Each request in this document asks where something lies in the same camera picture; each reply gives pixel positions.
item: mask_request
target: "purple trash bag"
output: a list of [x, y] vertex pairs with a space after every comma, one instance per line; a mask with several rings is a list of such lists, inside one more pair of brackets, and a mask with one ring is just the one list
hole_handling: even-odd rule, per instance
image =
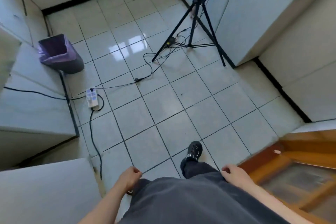
[[39, 41], [40, 62], [67, 74], [84, 69], [84, 62], [64, 34]]

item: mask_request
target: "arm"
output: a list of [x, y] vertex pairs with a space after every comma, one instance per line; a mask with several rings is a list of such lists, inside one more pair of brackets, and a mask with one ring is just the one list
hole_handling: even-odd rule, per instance
[[256, 185], [243, 169], [229, 164], [222, 168], [221, 173], [228, 183], [243, 189], [289, 223], [312, 224], [310, 221], [283, 205], [283, 203], [270, 195], [266, 190]]
[[114, 223], [123, 196], [134, 187], [141, 176], [142, 173], [137, 168], [129, 167], [120, 175], [118, 181], [99, 204], [78, 224]]

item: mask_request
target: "power plug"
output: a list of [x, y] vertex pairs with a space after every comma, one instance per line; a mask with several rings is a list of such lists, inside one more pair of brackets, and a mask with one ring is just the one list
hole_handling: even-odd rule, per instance
[[95, 88], [86, 90], [86, 101], [89, 108], [99, 106], [97, 92]]

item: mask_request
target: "tile floor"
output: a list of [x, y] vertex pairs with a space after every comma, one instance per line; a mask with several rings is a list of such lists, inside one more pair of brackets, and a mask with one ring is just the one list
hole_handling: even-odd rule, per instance
[[[157, 71], [150, 78], [109, 88], [149, 75], [143, 55], [160, 48], [186, 9], [181, 0], [92, 0], [49, 16], [53, 33], [67, 35], [85, 62], [82, 72], [66, 76], [70, 93], [97, 87], [105, 101], [92, 129], [106, 189], [130, 165], [148, 179], [182, 178], [179, 164], [191, 141], [202, 142], [202, 161], [221, 168], [303, 124], [255, 63], [223, 67], [214, 47], [179, 49], [165, 63], [152, 63]], [[190, 24], [187, 17], [181, 29]], [[201, 27], [194, 41], [210, 42]], [[98, 167], [90, 110], [85, 99], [73, 102], [82, 140]], [[125, 197], [120, 216], [128, 205]]]

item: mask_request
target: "foot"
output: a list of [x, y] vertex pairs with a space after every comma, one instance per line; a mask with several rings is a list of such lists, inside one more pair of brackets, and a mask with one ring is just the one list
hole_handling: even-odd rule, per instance
[[202, 152], [203, 152], [202, 144], [199, 141], [194, 141], [188, 147], [187, 158], [191, 157], [191, 158], [196, 159], [198, 161]]

